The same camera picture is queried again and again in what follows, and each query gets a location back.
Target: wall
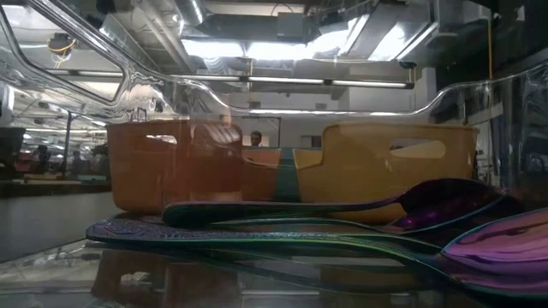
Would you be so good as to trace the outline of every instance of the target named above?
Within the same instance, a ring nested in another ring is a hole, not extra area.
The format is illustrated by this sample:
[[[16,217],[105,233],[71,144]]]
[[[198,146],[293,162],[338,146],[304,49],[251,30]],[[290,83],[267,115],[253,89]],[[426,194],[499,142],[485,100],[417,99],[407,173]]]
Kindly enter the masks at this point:
[[[262,110],[314,110],[317,103],[326,104],[327,110],[354,110],[377,112],[409,112],[425,107],[436,97],[436,72],[425,68],[413,90],[349,88],[338,100],[330,94],[293,93],[231,93],[223,97],[232,106],[247,109],[248,101],[259,101]],[[244,135],[253,130],[268,136],[270,146],[299,147],[301,136],[320,136],[324,128],[336,121],[359,120],[345,115],[269,115],[274,118],[233,117]]]
[[[248,101],[258,101],[261,109],[314,110],[316,104],[327,104],[328,110],[338,109],[338,100],[331,99],[330,94],[231,93],[227,97],[229,104],[241,108],[248,108]]]

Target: ceiling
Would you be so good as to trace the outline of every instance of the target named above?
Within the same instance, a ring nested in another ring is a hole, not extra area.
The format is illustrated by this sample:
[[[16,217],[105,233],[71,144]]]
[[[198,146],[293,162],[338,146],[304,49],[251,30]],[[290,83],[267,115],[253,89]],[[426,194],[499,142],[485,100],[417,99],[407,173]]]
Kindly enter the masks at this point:
[[[67,4],[135,61],[162,74],[406,82],[409,71],[400,61],[416,62],[418,68],[452,62],[453,57],[462,56],[445,56],[455,44],[454,37],[463,41],[468,35],[484,32],[477,4],[468,1],[462,1],[461,13],[467,18],[460,24],[440,20],[436,5],[443,8],[447,1],[460,0],[117,0],[107,10],[98,9],[91,1],[57,3]],[[70,29],[61,29],[51,18],[25,5],[3,5],[3,10],[22,55],[33,66],[106,101],[117,98],[123,68],[79,40],[74,41],[68,56],[54,54],[48,40],[55,33],[71,33]],[[471,51],[462,48],[460,52]],[[324,93],[333,98],[348,89],[259,82],[210,82],[209,86],[221,93]],[[134,91],[140,91],[142,97],[155,95],[151,87]],[[39,103],[62,108],[44,108]],[[111,103],[117,109],[17,92],[13,113],[16,126],[56,130],[33,132],[26,143],[58,135],[47,140],[56,144],[64,142],[67,115],[63,108],[82,110],[85,117],[77,116],[72,122],[72,129],[82,133],[71,137],[73,147],[82,148],[104,140],[103,134],[88,132],[102,130],[92,121],[108,122],[109,114],[133,112]],[[175,115],[172,110],[150,116]]]

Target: person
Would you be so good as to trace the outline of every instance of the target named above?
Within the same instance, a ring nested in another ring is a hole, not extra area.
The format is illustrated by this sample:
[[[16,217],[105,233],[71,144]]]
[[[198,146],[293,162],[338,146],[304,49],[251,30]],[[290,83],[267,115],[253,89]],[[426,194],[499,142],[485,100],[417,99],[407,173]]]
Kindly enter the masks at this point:
[[[95,161],[94,170],[98,175],[104,175],[107,179],[110,178],[110,160],[109,147],[107,144],[97,145],[92,150],[93,159]]]
[[[50,161],[50,156],[51,153],[48,151],[47,146],[38,146],[38,149],[33,153],[33,170],[35,174],[42,175],[48,170],[48,162]]]
[[[260,142],[263,140],[263,134],[259,131],[251,132],[251,146],[260,146]]]
[[[80,156],[80,151],[73,151],[72,156],[72,175],[80,175],[84,169],[84,161]]]

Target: ceiling light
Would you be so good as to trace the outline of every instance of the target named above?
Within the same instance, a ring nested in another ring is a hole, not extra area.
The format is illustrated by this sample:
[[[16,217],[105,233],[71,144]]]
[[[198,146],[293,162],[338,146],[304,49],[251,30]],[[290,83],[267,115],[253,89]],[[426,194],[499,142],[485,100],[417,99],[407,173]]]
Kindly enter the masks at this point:
[[[220,56],[244,56],[241,45],[236,42],[195,41],[183,39],[187,53],[191,56],[212,58]]]
[[[380,87],[393,89],[412,88],[413,84],[404,82],[385,82],[371,80],[321,80],[310,78],[287,78],[287,77],[263,77],[263,76],[214,76],[214,75],[177,75],[176,77],[189,80],[205,81],[249,81],[249,82],[274,82],[288,83],[297,85],[316,85],[316,86],[358,86],[358,87]]]
[[[394,113],[394,112],[372,112],[369,115],[370,116],[399,116],[397,113]]]
[[[391,61],[405,46],[405,32],[403,28],[395,24],[380,41],[375,51],[369,56],[371,61]]]
[[[363,87],[385,87],[385,88],[405,89],[408,87],[408,84],[404,82],[333,80],[333,86],[363,86]]]
[[[436,30],[436,28],[438,28],[438,23],[432,23],[416,40],[413,41],[413,43],[411,43],[406,49],[404,49],[402,53],[400,53],[396,57],[396,59],[402,60],[409,52],[411,52],[411,50],[415,49],[420,44],[420,42],[425,40],[428,35],[430,35],[430,33]]]
[[[319,79],[306,78],[278,78],[278,77],[249,77],[249,81],[255,82],[276,82],[276,83],[296,83],[306,85],[323,85],[324,81]]]
[[[94,71],[78,71],[78,75],[89,76],[89,77],[123,77],[121,72],[94,72]]]
[[[249,110],[256,115],[355,115],[356,111],[329,111],[329,110]]]
[[[32,48],[47,48],[46,44],[20,44],[19,48],[21,49],[32,49]]]
[[[26,7],[24,5],[17,5],[17,4],[3,4],[2,9],[25,9]]]
[[[240,81],[240,77],[238,76],[177,75],[176,77],[199,81]]]
[[[103,122],[103,121],[92,121],[92,123],[95,124],[95,125],[102,126],[102,127],[103,127],[103,126],[106,126],[106,123]]]
[[[341,46],[341,49],[339,50],[339,56],[347,54],[350,49],[352,49],[352,46],[354,46],[356,39],[360,35],[363,28],[366,26],[368,19],[369,14],[365,14],[360,16],[357,21],[354,18],[353,20],[348,22],[348,28],[351,29],[350,34],[346,38],[344,44]]]
[[[65,129],[27,128],[28,132],[66,133]],[[70,133],[106,133],[106,129],[71,129]]]
[[[304,44],[259,42],[251,44],[247,56],[258,60],[300,60],[312,58],[313,50]]]

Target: fluorescent light fixture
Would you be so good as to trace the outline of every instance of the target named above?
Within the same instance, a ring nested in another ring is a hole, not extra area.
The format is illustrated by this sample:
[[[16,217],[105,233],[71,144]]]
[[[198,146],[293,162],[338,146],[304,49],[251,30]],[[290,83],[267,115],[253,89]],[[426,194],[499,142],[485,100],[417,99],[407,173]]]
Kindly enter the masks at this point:
[[[103,122],[103,121],[92,121],[92,123],[95,124],[95,125],[102,126],[102,127],[103,127],[103,126],[106,126],[106,123]]]
[[[176,75],[176,77],[181,77],[189,80],[198,80],[198,81],[240,81],[240,77],[238,76]]]
[[[21,49],[32,49],[32,48],[47,48],[46,44],[20,44],[19,48]]]
[[[41,132],[41,133],[66,133],[65,129],[52,129],[52,128],[27,128],[28,132]],[[70,133],[106,133],[106,129],[71,129]]]
[[[236,42],[213,42],[183,39],[187,53],[191,56],[215,58],[220,56],[244,56],[241,45]]]
[[[313,50],[304,44],[253,43],[247,56],[257,60],[300,60],[311,58]]]
[[[25,9],[26,7],[24,5],[17,5],[17,4],[4,4],[2,5],[3,9]]]
[[[366,26],[367,20],[369,20],[369,14],[360,16],[358,21],[353,19],[348,22],[348,28],[351,29],[350,34],[346,38],[344,45],[341,46],[339,56],[347,54],[350,51],[361,31]]]
[[[186,78],[190,80],[206,80],[206,81],[240,81],[238,76],[210,76],[210,75],[177,75],[176,77]],[[286,77],[263,77],[263,76],[242,76],[247,77],[249,82],[273,82],[298,85],[315,85],[315,86],[359,86],[359,87],[384,87],[393,89],[404,89],[408,86],[403,82],[384,82],[370,80],[321,80],[308,78],[286,78]]]
[[[391,61],[405,46],[405,31],[395,24],[380,41],[375,51],[369,56],[371,61]]]
[[[192,4],[192,7],[194,9],[194,14],[198,18],[198,23],[202,23],[204,21],[204,16],[202,15],[202,10],[200,9],[201,3],[198,3],[199,0],[190,0],[190,3]]]
[[[252,82],[276,82],[276,83],[296,83],[307,85],[323,85],[323,80],[306,78],[278,78],[278,77],[249,77]]]
[[[355,115],[356,111],[329,111],[329,110],[249,110],[255,115]]]
[[[387,87],[387,88],[405,89],[407,84],[403,82],[333,80],[333,86]]]
[[[409,44],[399,55],[397,55],[396,59],[402,60],[409,52],[411,52],[411,50],[417,48],[420,42],[425,40],[430,33],[436,30],[436,28],[438,28],[438,23],[432,23],[416,40],[413,41],[413,43]]]
[[[123,73],[118,72],[94,72],[94,71],[78,71],[78,74],[81,76],[89,77],[123,77]]]
[[[370,116],[398,116],[398,114],[394,112],[372,112],[369,115]]]

